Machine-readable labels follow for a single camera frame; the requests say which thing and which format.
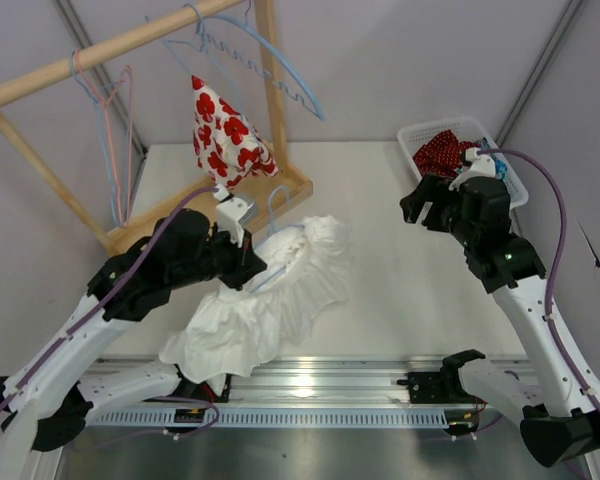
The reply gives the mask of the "white cloth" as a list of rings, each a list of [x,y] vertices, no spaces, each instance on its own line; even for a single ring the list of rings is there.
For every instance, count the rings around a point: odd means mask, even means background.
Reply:
[[[256,252],[267,269],[240,291],[222,285],[204,296],[159,353],[187,380],[208,382],[215,392],[228,375],[248,377],[284,344],[303,343],[315,317],[349,295],[350,229],[331,215],[287,225]]]

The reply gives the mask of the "red poppy print skirt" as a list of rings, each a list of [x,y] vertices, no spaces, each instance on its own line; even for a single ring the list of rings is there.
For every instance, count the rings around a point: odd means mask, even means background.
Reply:
[[[257,130],[201,78],[191,77],[196,164],[231,190],[249,176],[273,177],[279,167]]]

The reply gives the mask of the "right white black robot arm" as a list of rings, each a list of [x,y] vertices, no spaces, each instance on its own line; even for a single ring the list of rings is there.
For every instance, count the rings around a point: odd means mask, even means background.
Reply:
[[[544,467],[600,449],[600,380],[546,295],[549,282],[536,250],[511,230],[504,183],[477,176],[454,186],[427,174],[400,207],[405,222],[424,214],[424,227],[462,246],[468,269],[510,321],[537,378],[526,385],[470,349],[445,357],[436,372],[408,374],[402,383],[415,401],[485,401],[519,428]]]

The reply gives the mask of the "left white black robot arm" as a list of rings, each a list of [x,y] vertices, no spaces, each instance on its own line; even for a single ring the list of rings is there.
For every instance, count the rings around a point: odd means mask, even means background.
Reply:
[[[31,451],[74,440],[98,417],[190,387],[178,366],[154,361],[88,382],[83,375],[118,337],[174,290],[220,279],[241,289],[266,264],[253,251],[244,200],[219,205],[216,221],[183,209],[160,220],[152,236],[109,258],[90,280],[73,315],[20,372],[0,377],[0,479],[21,477]]]

